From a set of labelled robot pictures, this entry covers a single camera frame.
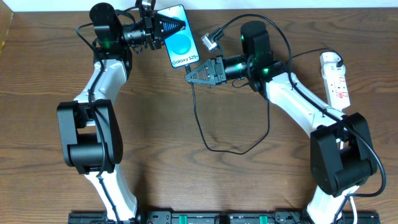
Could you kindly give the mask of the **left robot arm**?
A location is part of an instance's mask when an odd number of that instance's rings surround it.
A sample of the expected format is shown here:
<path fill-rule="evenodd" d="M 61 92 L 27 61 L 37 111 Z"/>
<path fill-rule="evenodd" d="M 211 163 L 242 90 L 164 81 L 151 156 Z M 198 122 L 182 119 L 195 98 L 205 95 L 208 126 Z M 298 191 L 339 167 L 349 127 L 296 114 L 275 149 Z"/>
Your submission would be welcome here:
<path fill-rule="evenodd" d="M 129 190 L 121 168 L 123 139 L 114 102 L 132 70 L 132 56 L 144 48 L 157 50 L 168 37 L 188 29 L 182 6 L 156 11 L 154 1 L 137 1 L 139 19 L 129 9 L 119 10 L 101 2 L 90 10 L 96 38 L 90 42 L 93 74 L 83 91 L 57 107 L 65 163 L 94 186 L 106 210 L 73 212 L 69 223 L 145 223 L 146 214 Z"/>

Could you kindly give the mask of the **blue Samsung Galaxy smartphone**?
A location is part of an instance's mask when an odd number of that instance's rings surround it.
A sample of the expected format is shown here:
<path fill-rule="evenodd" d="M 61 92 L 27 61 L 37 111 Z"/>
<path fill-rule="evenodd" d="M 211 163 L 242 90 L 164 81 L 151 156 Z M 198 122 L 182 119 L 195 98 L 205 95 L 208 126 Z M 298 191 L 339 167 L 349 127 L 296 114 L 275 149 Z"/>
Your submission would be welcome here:
<path fill-rule="evenodd" d="M 178 68 L 199 61 L 200 56 L 184 6 L 179 4 L 157 12 L 161 15 L 184 21 L 186 24 L 184 30 L 178 31 L 165 40 L 165 46 L 172 67 Z"/>

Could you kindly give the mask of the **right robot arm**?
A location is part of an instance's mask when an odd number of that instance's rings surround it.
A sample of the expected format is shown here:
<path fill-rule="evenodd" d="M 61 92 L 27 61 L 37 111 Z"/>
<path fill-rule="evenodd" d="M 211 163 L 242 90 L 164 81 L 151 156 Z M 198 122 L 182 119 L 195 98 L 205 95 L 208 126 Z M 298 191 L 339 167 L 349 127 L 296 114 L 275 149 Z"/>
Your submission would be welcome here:
<path fill-rule="evenodd" d="M 310 170 L 317 184 L 311 202 L 297 223 L 369 223 L 372 215 L 344 214 L 347 202 L 370 176 L 384 173 L 373 149 L 369 126 L 359 113 L 347 115 L 349 96 L 343 58 L 333 49 L 321 51 L 321 74 L 326 101 L 307 89 L 292 71 L 292 61 L 273 56 L 267 25 L 271 21 L 252 15 L 241 26 L 243 52 L 234 57 L 219 55 L 188 70 L 191 85 L 216 86 L 246 79 L 251 89 L 269 104 L 284 110 L 310 138 Z"/>

